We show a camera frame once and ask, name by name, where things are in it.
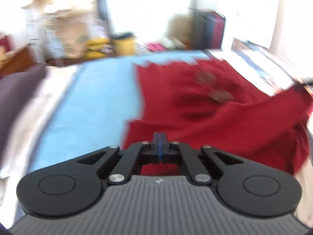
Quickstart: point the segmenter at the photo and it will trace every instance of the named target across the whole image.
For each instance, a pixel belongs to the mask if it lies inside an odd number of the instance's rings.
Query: red fabric
[[[200,149],[209,144],[247,159],[295,173],[308,155],[306,123],[312,103],[310,94],[290,88],[269,97],[226,61],[198,60],[191,66],[172,62],[136,66],[144,97],[141,120],[131,121],[124,147],[151,141],[153,132],[166,132],[169,141],[178,140]],[[233,101],[217,103],[208,86],[195,76],[208,71],[217,77],[214,89],[228,91]],[[145,165],[141,174],[175,174],[176,166]]]

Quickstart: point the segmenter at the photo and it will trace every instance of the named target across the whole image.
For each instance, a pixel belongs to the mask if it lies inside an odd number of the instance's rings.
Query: ribbed surface
[[[10,230],[16,235],[301,235],[308,229],[292,215],[260,220],[224,207],[208,187],[186,177],[133,176],[111,186],[91,209],[61,220],[27,215]]]

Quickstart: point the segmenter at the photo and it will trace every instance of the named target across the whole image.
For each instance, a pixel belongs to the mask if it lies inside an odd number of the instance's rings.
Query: gray fabric
[[[0,159],[15,118],[45,75],[44,65],[35,65],[0,79]]]

